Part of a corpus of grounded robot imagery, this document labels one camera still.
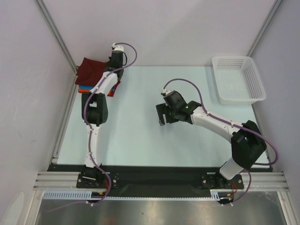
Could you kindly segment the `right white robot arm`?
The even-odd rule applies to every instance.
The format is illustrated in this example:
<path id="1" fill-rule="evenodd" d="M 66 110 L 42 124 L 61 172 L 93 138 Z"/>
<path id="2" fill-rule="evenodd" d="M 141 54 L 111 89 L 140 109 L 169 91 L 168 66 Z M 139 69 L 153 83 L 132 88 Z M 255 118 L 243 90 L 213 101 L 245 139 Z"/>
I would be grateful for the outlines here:
<path id="1" fill-rule="evenodd" d="M 207 115 L 198 102 L 191 101 L 180 108 L 162 103 L 156 105 L 156 111 L 161 126 L 166 123 L 187 122 L 206 128 L 231 144 L 232 156 L 220 167 L 216 176 L 216 182 L 221 188 L 229 187 L 235 175 L 250 169 L 267 148 L 253 121 L 248 120 L 237 127 L 231 123 L 225 124 Z"/>

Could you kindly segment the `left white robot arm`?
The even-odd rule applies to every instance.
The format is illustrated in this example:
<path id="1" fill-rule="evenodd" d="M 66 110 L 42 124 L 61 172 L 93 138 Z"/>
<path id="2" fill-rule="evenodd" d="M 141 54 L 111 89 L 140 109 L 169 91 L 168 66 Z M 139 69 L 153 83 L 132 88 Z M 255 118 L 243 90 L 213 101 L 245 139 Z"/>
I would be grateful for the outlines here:
<path id="1" fill-rule="evenodd" d="M 96 159 L 98 132 L 100 125 L 108 119 L 106 98 L 114 95 L 124 69 L 112 73 L 108 78 L 105 76 L 115 69 L 122 68 L 123 59 L 126 58 L 122 50 L 113 50 L 108 62 L 84 58 L 76 74 L 75 83 L 82 95 L 82 117 L 87 119 L 85 124 L 88 129 L 88 146 L 93 152 L 93 159 L 99 165 L 101 162 Z"/>

